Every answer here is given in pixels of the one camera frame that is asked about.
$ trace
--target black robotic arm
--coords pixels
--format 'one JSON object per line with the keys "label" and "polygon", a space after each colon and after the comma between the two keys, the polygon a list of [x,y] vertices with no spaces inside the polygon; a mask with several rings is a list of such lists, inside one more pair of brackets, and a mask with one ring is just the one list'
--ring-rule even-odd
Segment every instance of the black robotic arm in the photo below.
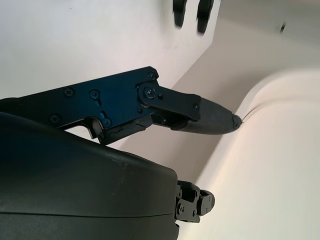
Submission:
{"label": "black robotic arm", "polygon": [[[152,124],[226,134],[241,119],[194,94],[159,86],[145,67],[0,100],[0,239],[175,240],[199,223],[212,193],[167,167],[103,145]],[[86,127],[101,145],[66,130]]]}

